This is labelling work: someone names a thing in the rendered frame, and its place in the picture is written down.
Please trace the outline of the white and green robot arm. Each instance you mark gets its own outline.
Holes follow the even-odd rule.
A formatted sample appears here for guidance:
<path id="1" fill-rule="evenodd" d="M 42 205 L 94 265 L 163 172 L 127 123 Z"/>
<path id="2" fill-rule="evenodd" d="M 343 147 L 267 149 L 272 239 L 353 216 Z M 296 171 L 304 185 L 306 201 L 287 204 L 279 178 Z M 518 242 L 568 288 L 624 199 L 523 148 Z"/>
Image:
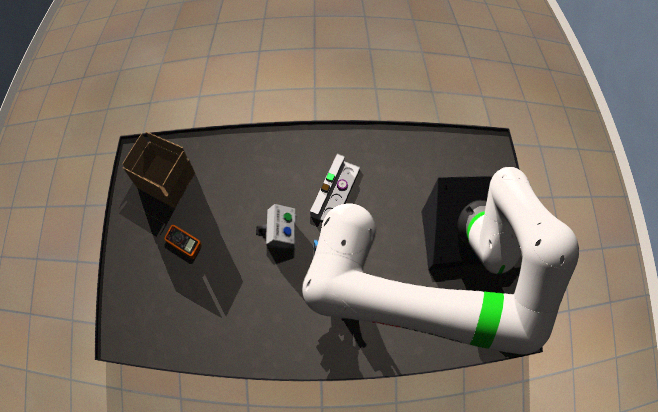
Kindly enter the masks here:
<path id="1" fill-rule="evenodd" d="M 457 230 L 491 273 L 509 271 L 522 253 L 513 295 L 430 288 L 365 274 L 375 222 L 363 207 L 342 204 L 322 223 L 303 283 L 304 300 L 324 316 L 406 328 L 508 353 L 539 350 L 552 333 L 578 262 L 574 232 L 542 205 L 526 175 L 513 167 L 495 173 L 487 201 L 474 201 L 462 210 Z"/>

